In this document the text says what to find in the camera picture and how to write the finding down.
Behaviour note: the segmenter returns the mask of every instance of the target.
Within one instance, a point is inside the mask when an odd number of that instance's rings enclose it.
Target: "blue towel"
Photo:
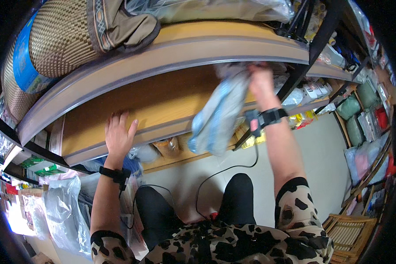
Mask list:
[[[216,70],[224,79],[192,121],[188,147],[196,154],[221,156],[226,151],[248,90],[247,62],[217,64]]]

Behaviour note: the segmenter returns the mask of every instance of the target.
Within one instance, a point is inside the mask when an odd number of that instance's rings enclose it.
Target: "hand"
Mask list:
[[[281,108],[279,98],[274,92],[273,72],[256,65],[250,65],[248,69],[252,74],[249,90],[257,99],[260,112]]]
[[[138,128],[138,119],[135,119],[126,129],[126,119],[129,112],[112,113],[107,119],[104,129],[106,132],[106,145],[108,148],[108,157],[105,167],[109,169],[121,169],[123,159],[128,154],[133,144],[133,137]]]

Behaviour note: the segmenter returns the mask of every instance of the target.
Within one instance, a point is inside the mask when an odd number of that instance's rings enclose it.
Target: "tiled floor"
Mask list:
[[[343,155],[346,148],[340,128],[333,114],[323,115],[307,127],[293,132],[301,147],[305,171],[318,216],[324,221],[328,214],[338,213],[344,193],[350,184],[348,167]],[[220,207],[222,193],[230,178],[243,172],[254,185],[254,215],[257,224],[274,226],[275,197],[273,173],[266,146],[258,146],[260,158],[253,168],[233,168],[204,183],[198,200],[202,214],[215,212]],[[195,194],[199,184],[208,176],[233,165],[251,165],[255,161],[254,147],[236,152],[228,151],[222,157],[210,156],[178,167],[144,175],[147,184],[156,184],[171,190],[175,211],[184,222],[199,219],[195,211]],[[168,201],[167,191],[156,188]]]

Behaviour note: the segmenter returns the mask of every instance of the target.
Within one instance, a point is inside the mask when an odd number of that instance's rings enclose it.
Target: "cow print shirt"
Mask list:
[[[317,218],[306,179],[288,181],[276,198],[276,228],[201,221],[185,225],[140,263],[328,263],[333,241]],[[91,236],[95,264],[137,263],[124,238],[111,231]]]

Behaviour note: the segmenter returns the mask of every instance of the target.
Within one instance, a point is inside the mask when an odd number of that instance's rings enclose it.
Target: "cow print sleeve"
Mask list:
[[[100,230],[91,235],[91,257],[94,264],[136,264],[138,261],[125,239],[112,231]]]
[[[311,191],[305,178],[288,181],[276,197],[276,228],[289,234],[289,244],[314,250],[323,263],[328,263],[333,254],[333,241],[327,237],[317,217]]]

